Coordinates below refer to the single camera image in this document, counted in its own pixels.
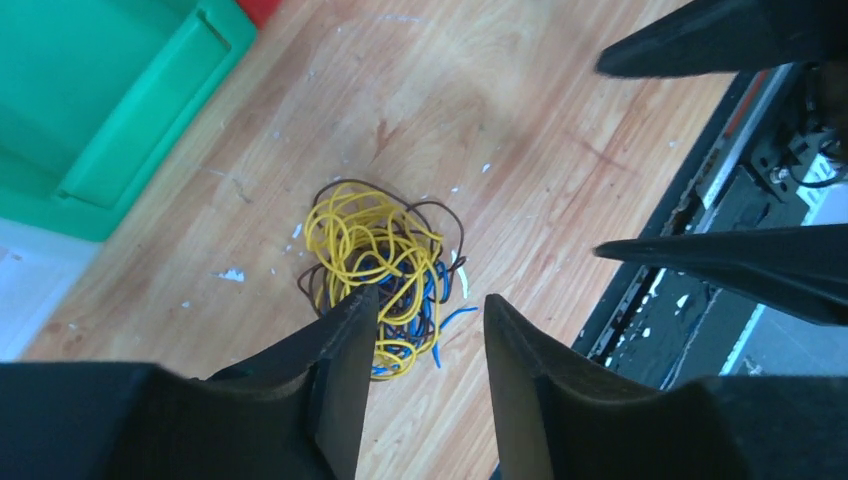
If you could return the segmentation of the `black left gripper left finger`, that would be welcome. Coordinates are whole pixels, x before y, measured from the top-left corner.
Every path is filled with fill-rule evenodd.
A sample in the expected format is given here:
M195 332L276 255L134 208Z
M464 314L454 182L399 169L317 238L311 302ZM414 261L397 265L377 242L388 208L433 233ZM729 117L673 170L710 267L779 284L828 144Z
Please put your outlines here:
M139 362L1 367L5 479L351 479L376 289L211 377Z

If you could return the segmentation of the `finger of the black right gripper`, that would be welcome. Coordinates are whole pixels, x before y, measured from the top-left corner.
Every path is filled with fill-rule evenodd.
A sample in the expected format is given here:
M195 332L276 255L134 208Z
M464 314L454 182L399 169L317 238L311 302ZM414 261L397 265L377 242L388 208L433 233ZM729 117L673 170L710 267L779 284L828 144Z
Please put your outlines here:
M606 47L595 71L672 78L846 57L845 1L691 1Z
M601 258L682 272L817 325L847 324L847 226L609 241Z

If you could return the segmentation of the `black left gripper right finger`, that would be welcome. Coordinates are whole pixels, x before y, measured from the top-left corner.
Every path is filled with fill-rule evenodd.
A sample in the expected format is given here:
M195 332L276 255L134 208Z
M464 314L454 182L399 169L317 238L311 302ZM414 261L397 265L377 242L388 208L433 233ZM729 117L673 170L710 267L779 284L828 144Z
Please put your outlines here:
M504 479L843 479L847 381L713 376L660 391L487 296L484 337Z

